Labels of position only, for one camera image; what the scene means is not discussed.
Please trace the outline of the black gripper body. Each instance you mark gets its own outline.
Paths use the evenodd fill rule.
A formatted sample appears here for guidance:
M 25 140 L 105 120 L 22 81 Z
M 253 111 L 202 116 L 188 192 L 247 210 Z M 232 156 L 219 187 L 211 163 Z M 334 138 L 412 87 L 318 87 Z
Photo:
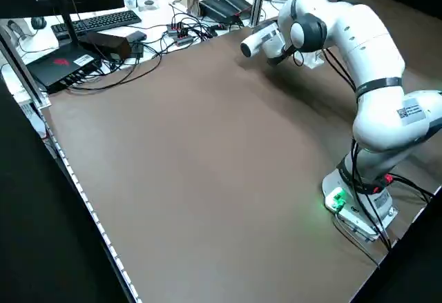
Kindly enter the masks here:
M 270 56 L 267 59 L 267 63 L 270 66 L 277 66 L 278 64 L 286 60 L 288 57 L 292 56 L 296 51 L 297 49 L 294 46 L 290 46 L 286 50 L 284 47 L 282 47 L 276 54 Z

